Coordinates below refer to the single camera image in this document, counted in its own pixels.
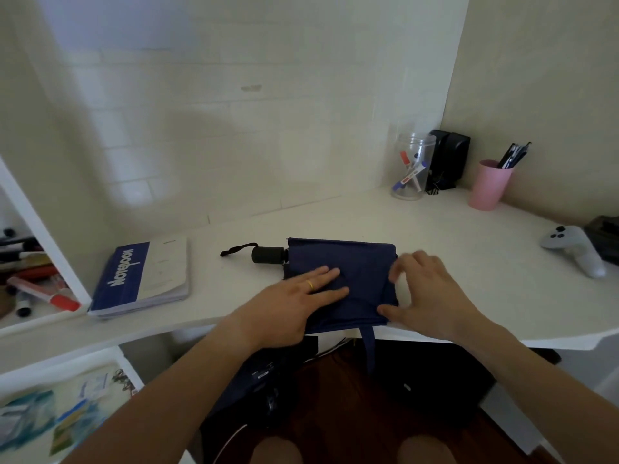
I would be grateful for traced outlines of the person's left hand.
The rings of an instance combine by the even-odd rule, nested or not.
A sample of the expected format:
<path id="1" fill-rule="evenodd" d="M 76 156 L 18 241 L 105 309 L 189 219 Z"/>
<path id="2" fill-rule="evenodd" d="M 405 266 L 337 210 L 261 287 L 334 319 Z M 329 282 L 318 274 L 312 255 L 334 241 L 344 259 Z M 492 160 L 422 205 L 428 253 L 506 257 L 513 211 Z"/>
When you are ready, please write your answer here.
<path id="1" fill-rule="evenodd" d="M 333 282 L 340 269 L 330 270 Z M 220 327 L 226 339 L 249 353 L 297 344 L 305 335 L 308 319 L 316 312 L 310 311 L 310 294 L 327 291 L 328 285 L 290 285 L 289 279 L 279 281 L 237 308 Z"/>

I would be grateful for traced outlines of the person's right hand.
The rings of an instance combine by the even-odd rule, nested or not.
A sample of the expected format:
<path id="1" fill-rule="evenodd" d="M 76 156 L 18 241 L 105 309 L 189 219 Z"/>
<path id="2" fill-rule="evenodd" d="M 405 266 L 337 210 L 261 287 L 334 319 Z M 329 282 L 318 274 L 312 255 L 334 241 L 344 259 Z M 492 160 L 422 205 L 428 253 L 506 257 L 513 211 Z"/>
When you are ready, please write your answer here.
<path id="1" fill-rule="evenodd" d="M 490 325 L 439 257 L 423 250 L 402 254 L 392 264 L 389 280 L 396 282 L 402 275 L 414 309 L 414 332 L 465 345 Z"/>

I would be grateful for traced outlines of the navy umbrella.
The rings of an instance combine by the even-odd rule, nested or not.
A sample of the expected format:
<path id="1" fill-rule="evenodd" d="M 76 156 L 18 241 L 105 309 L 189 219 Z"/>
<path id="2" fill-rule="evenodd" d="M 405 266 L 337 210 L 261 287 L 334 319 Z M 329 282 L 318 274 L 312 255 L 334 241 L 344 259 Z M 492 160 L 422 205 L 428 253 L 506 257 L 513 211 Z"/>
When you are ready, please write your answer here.
<path id="1" fill-rule="evenodd" d="M 368 374 L 376 364 L 374 328 L 385 326 L 387 319 L 378 313 L 380 305 L 398 306 L 396 288 L 389 280 L 392 264 L 398 259 L 396 247 L 387 243 L 288 238 L 288 247 L 266 247 L 252 242 L 221 252 L 227 257 L 252 248 L 255 264 L 283 266 L 283 279 L 326 265 L 338 268 L 340 275 L 327 290 L 349 288 L 349 294 L 334 304 L 314 312 L 306 324 L 306 334 L 359 329 L 366 351 Z"/>

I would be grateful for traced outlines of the person's left forearm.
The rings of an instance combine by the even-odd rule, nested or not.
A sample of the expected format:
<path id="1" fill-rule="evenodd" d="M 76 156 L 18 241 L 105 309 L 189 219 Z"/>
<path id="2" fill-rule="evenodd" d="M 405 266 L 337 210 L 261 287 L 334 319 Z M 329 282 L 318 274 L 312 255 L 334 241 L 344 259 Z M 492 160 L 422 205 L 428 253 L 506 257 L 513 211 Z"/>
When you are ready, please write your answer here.
<path id="1" fill-rule="evenodd" d="M 112 414 L 61 464 L 178 464 L 260 336 L 227 319 Z"/>

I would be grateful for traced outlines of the person's right forearm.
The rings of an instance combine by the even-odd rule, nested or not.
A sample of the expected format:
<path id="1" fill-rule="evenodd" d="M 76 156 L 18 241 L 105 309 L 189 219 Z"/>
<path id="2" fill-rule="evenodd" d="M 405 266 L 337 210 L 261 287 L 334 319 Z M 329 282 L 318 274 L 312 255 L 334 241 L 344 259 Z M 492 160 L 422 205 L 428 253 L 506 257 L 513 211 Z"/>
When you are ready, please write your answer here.
<path id="1" fill-rule="evenodd" d="M 451 341 L 493 374 L 565 464 L 619 464 L 619 407 L 485 317 L 457 324 Z"/>

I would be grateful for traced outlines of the black bag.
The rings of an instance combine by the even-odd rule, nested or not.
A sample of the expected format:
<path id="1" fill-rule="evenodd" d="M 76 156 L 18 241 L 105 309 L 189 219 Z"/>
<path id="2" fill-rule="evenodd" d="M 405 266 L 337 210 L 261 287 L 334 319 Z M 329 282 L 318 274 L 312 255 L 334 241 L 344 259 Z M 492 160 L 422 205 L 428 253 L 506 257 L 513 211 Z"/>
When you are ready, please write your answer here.
<path id="1" fill-rule="evenodd" d="M 246 360 L 225 388 L 201 426 L 203 443 L 225 418 L 236 417 L 241 426 L 232 433 L 209 464 L 218 464 L 227 445 L 243 430 L 279 427 L 298 401 L 295 373 L 318 353 L 318 338 L 305 336 L 298 344 L 261 349 Z"/>

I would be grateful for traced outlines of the clear plastic jar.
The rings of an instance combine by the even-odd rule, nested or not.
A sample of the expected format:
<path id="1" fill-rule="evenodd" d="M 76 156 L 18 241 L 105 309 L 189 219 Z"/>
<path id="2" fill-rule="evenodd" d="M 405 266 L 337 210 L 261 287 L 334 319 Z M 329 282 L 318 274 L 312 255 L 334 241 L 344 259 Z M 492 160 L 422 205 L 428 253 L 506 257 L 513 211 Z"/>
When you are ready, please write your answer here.
<path id="1" fill-rule="evenodd" d="M 412 162 L 412 166 L 417 162 L 425 161 L 428 168 L 417 175 L 417 178 L 423 189 L 422 192 L 417 192 L 411 182 L 402 190 L 399 190 L 397 192 L 393 192 L 391 190 L 391 195 L 393 197 L 406 201 L 415 201 L 422 198 L 422 196 L 425 194 L 425 187 L 429 177 L 429 167 L 431 165 L 431 160 L 435 149 L 435 143 L 436 138 L 427 133 L 401 133 L 398 135 L 393 148 L 399 158 L 399 162 L 405 168 L 405 173 L 398 181 L 400 181 L 408 174 L 408 169 L 405 167 L 399 156 L 399 152 L 402 150 L 405 150 L 407 152 L 407 155 Z"/>

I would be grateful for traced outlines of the blue capped marker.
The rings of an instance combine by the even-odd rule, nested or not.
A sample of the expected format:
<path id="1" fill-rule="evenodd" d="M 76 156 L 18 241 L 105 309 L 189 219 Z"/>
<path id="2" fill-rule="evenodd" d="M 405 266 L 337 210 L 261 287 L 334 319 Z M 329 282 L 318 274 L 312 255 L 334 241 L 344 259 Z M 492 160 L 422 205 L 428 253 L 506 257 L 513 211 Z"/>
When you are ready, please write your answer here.
<path id="1" fill-rule="evenodd" d="M 422 171 L 426 170 L 427 168 L 428 166 L 425 161 L 417 162 L 408 170 L 408 174 L 404 178 L 402 178 L 400 181 L 398 181 L 392 186 L 391 190 L 393 192 L 397 192 L 404 189 L 409 183 L 412 182 L 416 191 L 422 192 L 423 189 L 420 185 L 417 175 L 420 174 Z"/>

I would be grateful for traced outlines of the person's right knee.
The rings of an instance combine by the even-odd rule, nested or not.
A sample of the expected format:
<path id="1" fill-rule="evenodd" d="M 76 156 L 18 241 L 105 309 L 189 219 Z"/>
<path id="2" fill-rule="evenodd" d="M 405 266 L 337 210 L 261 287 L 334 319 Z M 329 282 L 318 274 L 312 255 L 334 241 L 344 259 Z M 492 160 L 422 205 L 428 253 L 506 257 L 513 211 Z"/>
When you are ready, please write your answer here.
<path id="1" fill-rule="evenodd" d="M 451 449 L 436 437 L 416 435 L 406 438 L 397 454 L 398 464 L 457 464 Z"/>

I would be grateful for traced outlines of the person's knee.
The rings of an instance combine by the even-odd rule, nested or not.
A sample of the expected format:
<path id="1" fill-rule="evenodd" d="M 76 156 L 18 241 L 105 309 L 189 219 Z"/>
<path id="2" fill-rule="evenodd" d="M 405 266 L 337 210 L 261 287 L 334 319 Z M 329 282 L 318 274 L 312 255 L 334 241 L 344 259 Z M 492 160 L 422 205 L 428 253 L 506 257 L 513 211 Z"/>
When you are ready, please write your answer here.
<path id="1" fill-rule="evenodd" d="M 416 435 L 406 438 L 397 454 L 398 464 L 457 464 L 451 449 L 436 437 Z"/>
<path id="2" fill-rule="evenodd" d="M 249 464 L 303 464 L 303 457 L 292 441 L 272 436 L 255 446 Z"/>

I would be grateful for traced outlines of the pink cup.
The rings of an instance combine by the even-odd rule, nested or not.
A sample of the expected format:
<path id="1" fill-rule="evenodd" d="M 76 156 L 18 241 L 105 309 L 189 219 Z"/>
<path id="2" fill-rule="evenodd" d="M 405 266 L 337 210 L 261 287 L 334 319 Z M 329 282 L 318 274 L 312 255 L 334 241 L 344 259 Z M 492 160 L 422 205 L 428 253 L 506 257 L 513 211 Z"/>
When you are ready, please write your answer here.
<path id="1" fill-rule="evenodd" d="M 499 168 L 499 162 L 484 159 L 478 163 L 468 206 L 479 211 L 492 211 L 501 201 L 513 168 Z"/>

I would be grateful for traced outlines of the person's left knee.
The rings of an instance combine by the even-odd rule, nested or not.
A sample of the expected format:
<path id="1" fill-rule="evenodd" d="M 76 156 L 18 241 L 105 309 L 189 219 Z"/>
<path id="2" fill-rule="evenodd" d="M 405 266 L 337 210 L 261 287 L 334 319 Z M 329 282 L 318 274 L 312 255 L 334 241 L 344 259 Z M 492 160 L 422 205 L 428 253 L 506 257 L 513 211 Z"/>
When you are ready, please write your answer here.
<path id="1" fill-rule="evenodd" d="M 292 441 L 272 436 L 255 446 L 249 464 L 303 464 L 303 457 Z"/>

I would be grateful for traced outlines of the black speaker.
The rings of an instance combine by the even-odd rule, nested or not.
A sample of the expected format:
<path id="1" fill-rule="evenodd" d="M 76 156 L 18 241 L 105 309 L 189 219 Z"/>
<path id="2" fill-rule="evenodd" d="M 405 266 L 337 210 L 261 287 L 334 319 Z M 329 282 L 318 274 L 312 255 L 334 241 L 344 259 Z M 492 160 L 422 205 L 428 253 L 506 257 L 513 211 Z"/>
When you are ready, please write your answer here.
<path id="1" fill-rule="evenodd" d="M 462 178 L 471 138 L 436 129 L 429 134 L 436 138 L 436 143 L 425 192 L 437 195 L 441 191 L 456 188 Z"/>

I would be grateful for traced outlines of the blue and white notebook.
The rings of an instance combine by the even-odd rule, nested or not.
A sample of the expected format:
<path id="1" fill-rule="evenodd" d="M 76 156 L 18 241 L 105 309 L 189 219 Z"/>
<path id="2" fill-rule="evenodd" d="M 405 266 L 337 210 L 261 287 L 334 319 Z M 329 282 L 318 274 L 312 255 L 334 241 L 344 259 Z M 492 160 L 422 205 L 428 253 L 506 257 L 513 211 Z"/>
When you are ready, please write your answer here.
<path id="1" fill-rule="evenodd" d="M 113 318 L 190 295 L 188 238 L 159 238 L 117 247 L 98 281 L 88 314 Z"/>

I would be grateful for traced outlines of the white game controller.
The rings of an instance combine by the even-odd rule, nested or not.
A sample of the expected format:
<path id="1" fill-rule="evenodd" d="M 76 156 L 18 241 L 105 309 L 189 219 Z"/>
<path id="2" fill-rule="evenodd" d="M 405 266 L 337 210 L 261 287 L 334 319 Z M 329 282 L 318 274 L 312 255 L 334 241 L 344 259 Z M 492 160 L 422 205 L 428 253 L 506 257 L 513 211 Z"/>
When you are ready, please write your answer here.
<path id="1" fill-rule="evenodd" d="M 540 247 L 562 250 L 589 278 L 600 279 L 607 270 L 584 230 L 578 226 L 557 226 L 539 240 Z"/>

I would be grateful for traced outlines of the bunch of black pens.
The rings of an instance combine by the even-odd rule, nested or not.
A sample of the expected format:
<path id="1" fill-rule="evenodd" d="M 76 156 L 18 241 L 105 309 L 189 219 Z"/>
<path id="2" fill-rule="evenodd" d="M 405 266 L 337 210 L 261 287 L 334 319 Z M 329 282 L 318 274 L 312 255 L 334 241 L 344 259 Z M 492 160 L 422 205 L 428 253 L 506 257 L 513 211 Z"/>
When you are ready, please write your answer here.
<path id="1" fill-rule="evenodd" d="M 518 145 L 512 143 L 510 148 L 506 151 L 503 157 L 496 165 L 496 169 L 512 169 L 514 168 L 522 158 L 527 154 L 528 149 L 532 142 L 528 142 L 525 145 Z"/>

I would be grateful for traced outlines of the black box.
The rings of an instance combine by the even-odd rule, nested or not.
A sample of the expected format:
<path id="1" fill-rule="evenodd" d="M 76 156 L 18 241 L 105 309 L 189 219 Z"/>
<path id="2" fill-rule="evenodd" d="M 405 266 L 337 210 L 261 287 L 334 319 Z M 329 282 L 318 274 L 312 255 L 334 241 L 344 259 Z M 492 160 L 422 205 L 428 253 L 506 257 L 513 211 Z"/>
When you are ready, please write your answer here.
<path id="1" fill-rule="evenodd" d="M 596 217 L 583 229 L 600 258 L 619 266 L 619 216 Z"/>

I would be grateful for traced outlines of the white shelf unit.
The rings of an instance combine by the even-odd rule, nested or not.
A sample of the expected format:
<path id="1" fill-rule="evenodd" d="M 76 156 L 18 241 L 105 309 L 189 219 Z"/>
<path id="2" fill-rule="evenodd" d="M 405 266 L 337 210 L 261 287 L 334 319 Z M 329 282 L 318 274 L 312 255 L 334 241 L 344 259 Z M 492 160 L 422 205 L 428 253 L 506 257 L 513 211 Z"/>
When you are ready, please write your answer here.
<path id="1" fill-rule="evenodd" d="M 120 344 L 134 340 L 118 327 L 129 316 L 104 321 L 88 314 L 104 267 L 116 248 L 126 245 L 124 241 L 114 234 L 107 236 L 108 224 L 98 222 L 93 203 L 85 204 L 85 210 L 73 203 L 84 193 L 80 190 L 70 190 L 66 202 L 61 197 L 58 210 L 43 204 L 43 211 L 51 210 L 51 216 L 41 216 L 1 153 L 0 186 L 81 303 L 73 313 L 50 312 L 27 321 L 25 327 L 0 328 L 0 395 L 110 363 L 124 369 L 142 390 L 143 380 L 120 349 Z M 93 211 L 94 217 L 86 216 Z"/>

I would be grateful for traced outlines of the pile of markers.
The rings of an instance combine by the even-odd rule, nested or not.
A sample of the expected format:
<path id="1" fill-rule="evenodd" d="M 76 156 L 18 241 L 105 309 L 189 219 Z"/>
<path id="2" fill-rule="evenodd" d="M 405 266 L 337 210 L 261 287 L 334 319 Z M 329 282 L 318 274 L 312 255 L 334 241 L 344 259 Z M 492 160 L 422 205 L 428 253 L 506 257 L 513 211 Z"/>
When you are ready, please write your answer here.
<path id="1" fill-rule="evenodd" d="M 0 229 L 0 321 L 29 319 L 38 303 L 50 306 L 52 313 L 81 307 L 37 238 L 4 227 Z"/>

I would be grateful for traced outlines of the colourful printed paper sheet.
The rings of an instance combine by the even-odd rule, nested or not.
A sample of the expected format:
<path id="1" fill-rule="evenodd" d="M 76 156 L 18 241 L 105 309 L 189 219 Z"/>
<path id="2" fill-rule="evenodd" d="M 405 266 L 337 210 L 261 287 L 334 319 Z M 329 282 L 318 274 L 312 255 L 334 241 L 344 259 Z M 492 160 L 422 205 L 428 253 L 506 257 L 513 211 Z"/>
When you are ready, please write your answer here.
<path id="1" fill-rule="evenodd" d="M 0 395 L 0 464 L 58 464 L 138 391 L 110 363 Z"/>

